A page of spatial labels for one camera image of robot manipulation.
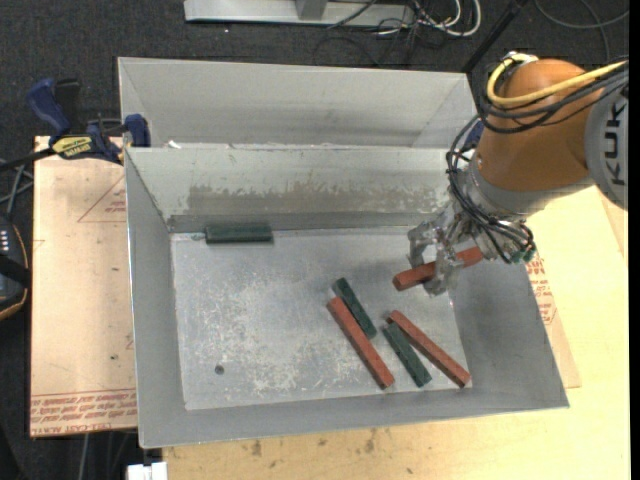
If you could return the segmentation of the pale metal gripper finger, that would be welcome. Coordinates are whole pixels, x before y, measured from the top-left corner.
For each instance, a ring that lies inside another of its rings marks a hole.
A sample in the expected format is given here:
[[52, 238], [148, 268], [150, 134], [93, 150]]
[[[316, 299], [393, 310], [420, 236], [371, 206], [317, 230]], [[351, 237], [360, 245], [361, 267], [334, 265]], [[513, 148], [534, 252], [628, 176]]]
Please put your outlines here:
[[427, 283], [427, 292], [432, 296], [444, 293], [449, 282], [454, 279], [457, 269], [455, 250], [451, 246], [439, 246], [434, 261], [434, 275]]
[[431, 223], [423, 222], [412, 228], [408, 234], [409, 254], [408, 259], [412, 267], [418, 267], [425, 263], [424, 252], [434, 243], [434, 227]]

